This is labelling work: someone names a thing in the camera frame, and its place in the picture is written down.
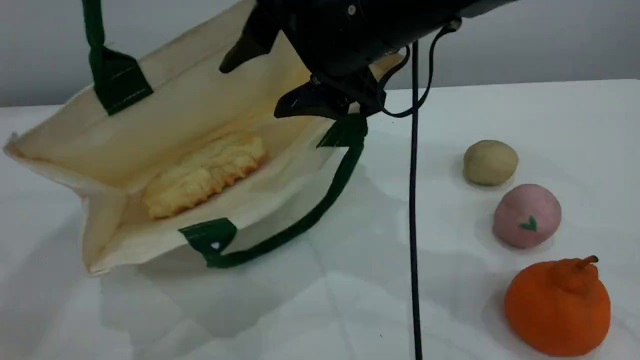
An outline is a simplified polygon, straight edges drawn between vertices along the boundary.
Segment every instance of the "green bag handle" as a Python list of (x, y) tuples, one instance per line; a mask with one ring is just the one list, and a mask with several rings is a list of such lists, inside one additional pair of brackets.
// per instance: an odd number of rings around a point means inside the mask
[(154, 91), (135, 58), (104, 46), (100, 0), (82, 0), (82, 6), (93, 89), (107, 114), (113, 115)]
[(347, 186), (351, 175), (364, 150), (364, 138), (367, 134), (367, 118), (361, 114), (348, 115), (346, 119), (336, 121), (327, 131), (318, 147), (348, 147), (326, 195), (304, 217), (287, 229), (269, 237), (250, 249), (223, 255), (222, 252), (233, 241), (237, 228), (227, 218), (180, 229), (191, 247), (203, 255), (210, 268), (230, 268), (267, 254), (293, 240), (313, 227), (324, 213), (329, 210)]

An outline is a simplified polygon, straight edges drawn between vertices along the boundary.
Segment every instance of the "black wire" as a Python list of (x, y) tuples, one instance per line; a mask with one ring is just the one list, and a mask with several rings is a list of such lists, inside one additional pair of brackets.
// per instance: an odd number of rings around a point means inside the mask
[[(398, 65), (392, 67), (378, 82), (377, 100), (378, 100), (378, 105), (380, 106), (381, 111), (383, 113), (396, 118), (407, 117), (411, 115), (413, 112), (418, 111), (418, 109), (421, 108), (422, 105), (424, 105), (424, 102), (426, 101), (427, 96), (429, 95), (429, 90), (431, 89), (431, 81), (433, 80), (433, 55), (435, 52), (436, 43), (438, 42), (438, 40), (440, 40), (440, 38), (442, 38), (446, 34), (454, 33), (457, 30), (458, 30), (457, 28), (455, 28), (451, 24), (448, 24), (444, 26), (442, 29), (440, 29), (440, 31), (435, 36), (435, 38), (433, 38), (433, 41), (431, 42), (431, 47), (429, 48), (429, 82), (427, 84), (426, 90), (424, 91), (424, 94), (422, 94), (422, 97), (420, 97), (420, 100), (418, 101), (418, 103), (413, 104), (411, 108), (405, 111), (402, 111), (399, 113), (392, 113), (388, 111), (384, 107), (384, 105), (382, 105), (382, 92), (385, 90), (385, 86), (387, 85), (389, 79), (391, 79), (391, 77), (395, 75), (396, 72), (400, 71), (409, 62), (409, 56), (411, 56), (411, 51), (409, 50), (408, 46), (404, 47), (406, 50), (406, 54), (403, 60)], [(414, 58), (418, 57), (418, 54), (415, 52), (415, 48), (413, 50), (413, 57)]]
[[(416, 179), (417, 179), (417, 168), (418, 168), (418, 117), (420, 107), (424, 104), (427, 96), (429, 95), (429, 90), (431, 89), (431, 81), (433, 80), (433, 53), (435, 50), (436, 43), (440, 38), (448, 33), (452, 33), (458, 30), (460, 26), (460, 22), (451, 22), (444, 28), (440, 30), (440, 32), (436, 35), (431, 43), (431, 47), (429, 48), (429, 82), (427, 84), (427, 88), (424, 91), (422, 97), (418, 98), (418, 72), (419, 72), (419, 57), (418, 57), (418, 41), (414, 41), (412, 44), (413, 56), (412, 56), (412, 107), (409, 110), (406, 110), (402, 113), (391, 114), (387, 110), (383, 111), (387, 115), (391, 115), (393, 117), (405, 117), (408, 114), (412, 114), (412, 123), (411, 123), (411, 162), (409, 165), (409, 249), (410, 249), (410, 268), (411, 268), (411, 305), (412, 305), (412, 317), (413, 317), (413, 349), (415, 352), (415, 359), (422, 360), (422, 334), (420, 329), (420, 289), (418, 284), (418, 246), (416, 240), (416, 219), (415, 219), (415, 188), (416, 188)], [(411, 54), (409, 52), (409, 48), (406, 48), (406, 56), (401, 62), (401, 66), (396, 69), (396, 72), (401, 69), (404, 65), (406, 65), (406, 61)], [(387, 81), (390, 79), (390, 76), (386, 79), (383, 78), (385, 82), (380, 82), (380, 87), (378, 88), (378, 94), (381, 93), (381, 88), (383, 89), (386, 85)]]
[[(412, 123), (411, 123), (411, 165), (409, 166), (409, 248), (411, 255), (411, 305), (413, 314), (413, 347), (415, 349), (416, 360), (422, 360), (422, 335), (420, 334), (420, 294), (418, 289), (418, 250), (416, 244), (416, 226), (415, 226), (415, 181), (417, 172), (418, 158), (418, 41), (414, 41), (413, 58), (411, 61), (412, 68)], [(431, 74), (433, 67), (429, 66), (429, 86), (431, 85)], [(425, 91), (425, 95), (429, 93), (429, 87)]]

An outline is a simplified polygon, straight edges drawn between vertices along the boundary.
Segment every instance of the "white table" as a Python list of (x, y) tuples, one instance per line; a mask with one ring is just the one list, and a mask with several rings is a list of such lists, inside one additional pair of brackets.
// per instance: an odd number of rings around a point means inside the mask
[[(388, 104), (407, 108), (410, 92), (390, 92)], [(1, 109), (0, 138), (55, 109)], [(510, 333), (504, 290), (531, 263), (596, 254), (612, 322), (586, 358), (637, 359), (640, 81), (440, 88), (421, 119), (425, 358), (546, 358)], [(370, 123), (361, 164), (321, 223), (231, 270), (206, 269), (183, 248), (91, 279), (77, 246), (78, 199), (0, 156), (0, 358), (412, 358), (410, 121), (378, 115)], [(476, 188), (461, 176), (465, 149), (485, 138), (520, 155), (507, 186)], [(563, 205), (554, 239), (530, 251), (501, 245), (490, 230), (501, 196), (521, 183), (546, 186)]]

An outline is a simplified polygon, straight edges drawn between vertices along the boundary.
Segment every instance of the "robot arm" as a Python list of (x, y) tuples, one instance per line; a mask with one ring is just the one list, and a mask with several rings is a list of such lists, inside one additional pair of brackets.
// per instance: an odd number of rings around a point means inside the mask
[(382, 110), (386, 96), (370, 64), (452, 20), (475, 17), (513, 1), (257, 0), (220, 71), (231, 72), (268, 54), (283, 31), (312, 77), (280, 99), (276, 117), (319, 115), (338, 120), (355, 101), (369, 116)]

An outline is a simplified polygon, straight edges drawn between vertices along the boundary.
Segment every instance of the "tote bag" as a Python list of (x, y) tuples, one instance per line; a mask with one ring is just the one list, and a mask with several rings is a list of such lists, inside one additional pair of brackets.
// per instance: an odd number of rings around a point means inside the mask
[[(84, 0), (83, 6), (94, 85), (36, 128), (12, 136), (4, 152), (79, 196), (81, 255), (89, 274), (144, 263), (183, 245), (199, 251), (207, 266), (240, 265), (303, 233), (335, 202), (363, 151), (366, 118), (357, 108), (340, 121), (274, 118), (279, 98), (310, 77), (282, 33), (269, 54), (229, 74), (218, 70), (254, 0), (139, 61), (104, 46), (99, 1)], [(399, 60), (387, 56), (370, 68), (379, 79)], [(213, 139), (249, 129), (269, 152), (258, 171), (175, 217), (147, 216), (141, 191), (159, 171)], [(308, 214), (263, 239), (243, 238), (243, 229), (303, 191), (338, 147), (346, 153), (327, 194)]]

